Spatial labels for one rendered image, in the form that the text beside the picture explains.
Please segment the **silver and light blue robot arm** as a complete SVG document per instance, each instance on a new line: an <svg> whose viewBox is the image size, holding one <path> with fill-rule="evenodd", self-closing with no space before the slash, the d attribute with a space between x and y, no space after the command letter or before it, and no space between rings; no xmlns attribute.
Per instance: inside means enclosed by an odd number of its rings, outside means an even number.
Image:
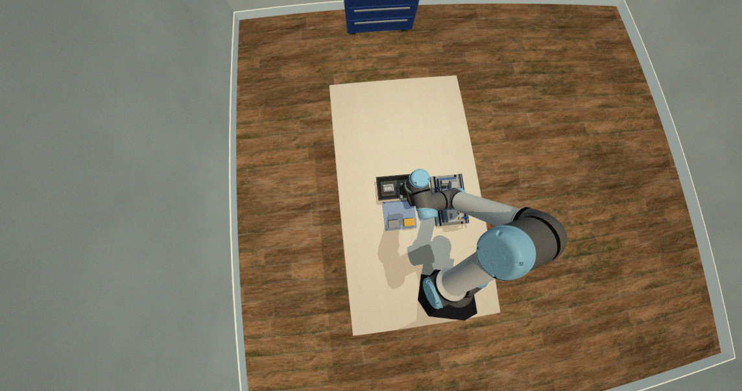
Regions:
<svg viewBox="0 0 742 391"><path fill-rule="evenodd" d="M429 181L431 176L423 169L414 170L406 180L420 220L437 217L438 211L452 207L496 226L480 236L473 255L423 280L425 295L435 309L449 304L465 307L490 281L518 279L565 250L566 231L550 214L471 195L462 187L431 193Z"/></svg>

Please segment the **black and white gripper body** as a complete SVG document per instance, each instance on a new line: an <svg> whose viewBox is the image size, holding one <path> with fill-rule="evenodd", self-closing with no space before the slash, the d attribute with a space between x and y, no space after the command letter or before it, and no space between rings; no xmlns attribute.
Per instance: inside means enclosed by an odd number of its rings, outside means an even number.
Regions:
<svg viewBox="0 0 742 391"><path fill-rule="evenodd" d="M414 206L414 200L411 191L406 186L406 181L399 187L400 195L407 195L409 206Z"/></svg>

